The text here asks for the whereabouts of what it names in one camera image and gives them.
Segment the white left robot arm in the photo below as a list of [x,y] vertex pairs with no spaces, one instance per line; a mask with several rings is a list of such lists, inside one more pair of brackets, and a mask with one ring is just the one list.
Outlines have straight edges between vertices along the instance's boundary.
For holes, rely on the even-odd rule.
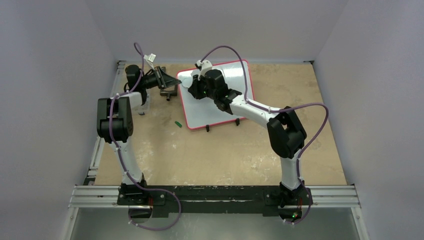
[[98,136],[113,149],[119,162],[122,182],[118,200],[134,201],[142,205],[148,201],[152,192],[147,189],[131,143],[134,132],[133,112],[146,104],[149,89],[176,87],[181,81],[168,75],[160,66],[144,72],[141,67],[132,64],[124,72],[127,79],[124,92],[97,101],[96,130]]

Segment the green marker cap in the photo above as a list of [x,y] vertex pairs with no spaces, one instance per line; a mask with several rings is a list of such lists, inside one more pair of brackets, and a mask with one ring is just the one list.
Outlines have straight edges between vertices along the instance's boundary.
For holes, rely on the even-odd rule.
[[183,125],[180,123],[180,122],[178,122],[178,121],[175,121],[174,122],[179,128],[181,128]]

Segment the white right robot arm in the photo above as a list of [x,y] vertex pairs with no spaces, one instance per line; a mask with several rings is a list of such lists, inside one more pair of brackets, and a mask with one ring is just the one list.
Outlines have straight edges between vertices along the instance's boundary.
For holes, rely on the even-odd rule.
[[299,156],[305,146],[306,131],[294,110],[283,112],[255,101],[248,101],[238,90],[231,89],[218,69],[204,75],[195,74],[188,92],[197,100],[209,98],[222,112],[247,118],[267,130],[272,150],[280,157],[282,177],[280,196],[288,204],[300,198],[304,189]]

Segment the white green whiteboard marker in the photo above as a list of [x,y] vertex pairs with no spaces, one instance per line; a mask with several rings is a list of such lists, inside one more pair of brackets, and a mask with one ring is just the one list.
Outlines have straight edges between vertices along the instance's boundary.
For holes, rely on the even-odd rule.
[[186,89],[190,88],[191,85],[192,85],[192,82],[190,82],[190,81],[183,81],[181,83],[181,86],[184,87],[184,88],[186,88]]

